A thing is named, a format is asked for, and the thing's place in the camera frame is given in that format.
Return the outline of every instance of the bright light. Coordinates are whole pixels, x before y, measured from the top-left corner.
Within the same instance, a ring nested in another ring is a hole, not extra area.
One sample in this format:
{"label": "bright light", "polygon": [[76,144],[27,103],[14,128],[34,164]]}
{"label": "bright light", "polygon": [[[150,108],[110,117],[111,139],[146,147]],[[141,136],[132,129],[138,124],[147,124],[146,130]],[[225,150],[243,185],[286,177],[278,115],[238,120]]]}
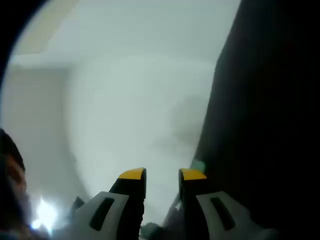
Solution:
{"label": "bright light", "polygon": [[43,225],[50,233],[52,231],[52,226],[57,219],[56,210],[41,198],[40,205],[36,210],[36,214],[38,215],[38,219],[32,222],[31,227],[33,229],[38,229],[41,225]]}
{"label": "bright light", "polygon": [[37,220],[34,220],[34,221],[32,222],[31,227],[32,227],[33,229],[38,229],[38,228],[40,228],[41,224],[42,224],[42,223],[41,223],[40,219],[37,219]]}

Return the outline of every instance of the person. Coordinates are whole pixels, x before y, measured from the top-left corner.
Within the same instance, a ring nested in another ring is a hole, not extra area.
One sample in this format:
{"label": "person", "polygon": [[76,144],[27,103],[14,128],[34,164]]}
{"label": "person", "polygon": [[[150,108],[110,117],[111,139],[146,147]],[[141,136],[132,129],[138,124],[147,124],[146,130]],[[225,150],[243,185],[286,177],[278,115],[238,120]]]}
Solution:
{"label": "person", "polygon": [[26,168],[12,138],[0,128],[0,240],[41,239],[29,226],[32,211]]}

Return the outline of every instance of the hair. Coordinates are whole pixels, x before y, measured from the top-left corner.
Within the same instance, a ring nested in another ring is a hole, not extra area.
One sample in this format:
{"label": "hair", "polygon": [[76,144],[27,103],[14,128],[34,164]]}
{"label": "hair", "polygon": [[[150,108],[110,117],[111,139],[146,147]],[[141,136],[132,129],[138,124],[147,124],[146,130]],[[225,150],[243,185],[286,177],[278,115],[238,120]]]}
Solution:
{"label": "hair", "polygon": [[24,172],[26,171],[24,160],[15,142],[2,128],[0,128],[0,153],[5,156],[12,156],[15,162],[22,168],[22,170]]}

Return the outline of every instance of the white ceiling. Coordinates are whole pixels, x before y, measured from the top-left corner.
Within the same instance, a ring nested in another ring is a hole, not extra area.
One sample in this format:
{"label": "white ceiling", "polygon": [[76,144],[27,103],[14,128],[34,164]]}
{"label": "white ceiling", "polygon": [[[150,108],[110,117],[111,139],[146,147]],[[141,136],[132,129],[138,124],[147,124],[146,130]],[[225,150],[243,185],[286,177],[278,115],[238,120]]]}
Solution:
{"label": "white ceiling", "polygon": [[[78,0],[54,26],[48,15],[57,8],[42,10],[46,17],[37,21],[53,34],[36,52],[22,37],[11,64],[70,67],[66,132],[91,196],[121,172],[146,167],[144,221],[162,223],[178,192],[178,169],[193,159],[239,1]],[[36,41],[41,31],[30,31]]]}
{"label": "white ceiling", "polygon": [[39,54],[46,50],[49,40],[78,0],[51,0],[28,23],[15,54]]}

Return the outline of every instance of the black fabric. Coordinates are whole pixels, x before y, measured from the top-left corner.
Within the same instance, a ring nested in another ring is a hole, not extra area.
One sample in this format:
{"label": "black fabric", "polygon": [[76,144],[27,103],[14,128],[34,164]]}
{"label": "black fabric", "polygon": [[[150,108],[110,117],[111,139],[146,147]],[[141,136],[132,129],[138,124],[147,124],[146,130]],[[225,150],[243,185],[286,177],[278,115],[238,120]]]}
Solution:
{"label": "black fabric", "polygon": [[117,228],[116,239],[139,239],[139,232],[145,212],[147,170],[143,169],[141,179],[118,178],[110,193],[128,195]]}
{"label": "black fabric", "polygon": [[210,194],[208,179],[184,180],[182,171],[179,171],[179,195],[183,206],[185,236],[188,240],[209,240],[209,230],[204,212],[199,204],[197,195]]}
{"label": "black fabric", "polygon": [[298,216],[304,163],[301,81],[309,81],[303,4],[243,0],[218,59],[195,158],[216,191],[266,228],[289,231]]}

